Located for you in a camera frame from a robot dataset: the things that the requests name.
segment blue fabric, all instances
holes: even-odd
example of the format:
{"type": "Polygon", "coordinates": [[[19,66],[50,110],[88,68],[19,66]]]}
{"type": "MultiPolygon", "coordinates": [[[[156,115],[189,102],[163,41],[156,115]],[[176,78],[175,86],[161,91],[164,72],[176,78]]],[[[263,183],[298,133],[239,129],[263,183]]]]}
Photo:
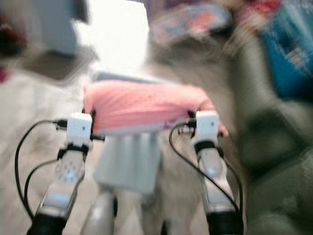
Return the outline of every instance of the blue fabric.
{"type": "Polygon", "coordinates": [[[313,5],[282,4],[261,32],[282,98],[313,99],[313,5]]]}

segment pink cloth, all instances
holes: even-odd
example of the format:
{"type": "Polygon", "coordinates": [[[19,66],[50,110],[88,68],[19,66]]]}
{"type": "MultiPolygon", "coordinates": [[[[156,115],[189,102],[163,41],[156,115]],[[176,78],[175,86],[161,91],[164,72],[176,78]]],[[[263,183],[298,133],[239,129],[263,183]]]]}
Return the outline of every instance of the pink cloth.
{"type": "MultiPolygon", "coordinates": [[[[100,81],[85,87],[84,108],[96,111],[94,132],[189,118],[188,110],[215,110],[203,89],[188,85],[100,81]]],[[[228,135],[220,125],[220,131],[228,135]]]]}

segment green cushion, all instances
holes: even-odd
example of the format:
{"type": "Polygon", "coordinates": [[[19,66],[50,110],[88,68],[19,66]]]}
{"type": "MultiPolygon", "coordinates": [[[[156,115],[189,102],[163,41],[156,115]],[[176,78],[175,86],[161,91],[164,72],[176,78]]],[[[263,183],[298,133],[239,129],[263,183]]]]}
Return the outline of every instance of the green cushion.
{"type": "Polygon", "coordinates": [[[254,182],[247,201],[249,235],[313,234],[313,148],[254,182]]]}
{"type": "Polygon", "coordinates": [[[277,97],[257,36],[239,49],[232,69],[241,156],[251,173],[264,173],[312,144],[313,104],[277,97]]]}

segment white object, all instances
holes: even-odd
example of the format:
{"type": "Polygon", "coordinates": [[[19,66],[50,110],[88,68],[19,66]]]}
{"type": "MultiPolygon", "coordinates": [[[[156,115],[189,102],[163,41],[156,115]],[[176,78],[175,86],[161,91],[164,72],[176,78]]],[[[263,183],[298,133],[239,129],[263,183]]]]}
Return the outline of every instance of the white object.
{"type": "Polygon", "coordinates": [[[89,114],[73,113],[67,120],[67,142],[76,146],[89,145],[92,118],[89,114]]]}
{"type": "Polygon", "coordinates": [[[219,114],[216,111],[198,111],[196,113],[197,130],[196,138],[209,138],[217,144],[219,133],[219,114]]]}
{"type": "Polygon", "coordinates": [[[85,174],[85,164],[81,153],[67,152],[56,166],[55,180],[49,186],[44,200],[44,206],[63,210],[69,207],[73,192],[85,174]]]}
{"type": "Polygon", "coordinates": [[[151,194],[160,160],[157,133],[108,137],[93,177],[112,188],[151,194]]]}

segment black wire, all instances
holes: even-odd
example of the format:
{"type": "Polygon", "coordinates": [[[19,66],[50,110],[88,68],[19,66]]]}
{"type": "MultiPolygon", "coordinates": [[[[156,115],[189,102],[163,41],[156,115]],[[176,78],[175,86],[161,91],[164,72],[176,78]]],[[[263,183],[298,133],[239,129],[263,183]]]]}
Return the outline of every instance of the black wire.
{"type": "Polygon", "coordinates": [[[56,163],[58,160],[51,160],[51,161],[47,161],[44,163],[39,164],[38,166],[36,166],[28,175],[26,182],[25,182],[25,187],[24,187],[24,203],[26,204],[27,208],[29,209],[29,211],[31,211],[30,207],[29,207],[29,203],[28,203],[28,186],[29,186],[29,182],[30,179],[32,177],[32,175],[36,172],[36,170],[38,170],[39,168],[45,166],[45,165],[49,165],[52,163],[56,163]]]}
{"type": "Polygon", "coordinates": [[[20,149],[21,146],[24,142],[24,140],[26,139],[26,137],[29,135],[29,133],[32,131],[32,129],[34,129],[37,125],[43,124],[43,123],[55,123],[54,121],[51,120],[42,120],[42,121],[38,121],[36,122],[34,125],[32,125],[28,131],[25,133],[25,135],[22,137],[16,152],[15,152],[15,160],[14,160],[14,173],[15,173],[15,180],[16,180],[16,187],[18,189],[18,193],[19,193],[19,197],[20,200],[22,201],[24,208],[26,210],[26,212],[28,213],[29,217],[31,220],[34,219],[34,215],[32,214],[30,208],[27,206],[27,204],[24,202],[24,198],[22,195],[22,189],[21,189],[21,183],[20,183],[20,176],[19,176],[19,153],[20,153],[20,149]]]}
{"type": "Polygon", "coordinates": [[[242,184],[240,178],[238,177],[237,173],[229,165],[229,163],[225,161],[225,164],[231,170],[231,172],[233,172],[233,174],[235,176],[235,179],[237,181],[238,188],[239,188],[239,211],[240,211],[241,216],[243,216],[243,213],[244,213],[244,190],[243,190],[243,184],[242,184]]]}
{"type": "Polygon", "coordinates": [[[229,196],[229,194],[224,190],[222,189],[211,177],[209,177],[205,172],[203,172],[202,170],[200,170],[196,165],[194,165],[189,159],[187,159],[185,156],[183,156],[181,153],[178,152],[178,150],[175,148],[174,144],[173,144],[173,140],[172,140],[172,135],[173,135],[173,132],[174,130],[176,130],[177,128],[179,127],[182,127],[184,126],[185,123],[181,123],[181,124],[177,124],[176,126],[174,126],[171,131],[170,131],[170,134],[169,134],[169,143],[170,143],[170,146],[171,148],[174,150],[174,152],[179,156],[181,157],[187,164],[189,164],[197,173],[199,173],[200,175],[202,175],[203,177],[205,177],[206,179],[208,179],[212,184],[214,184],[224,195],[225,197],[227,197],[227,199],[229,200],[229,202],[232,204],[232,206],[234,207],[235,209],[235,212],[241,222],[241,226],[243,228],[243,218],[241,216],[241,212],[240,210],[238,209],[238,206],[237,204],[235,203],[235,201],[229,196]]]}

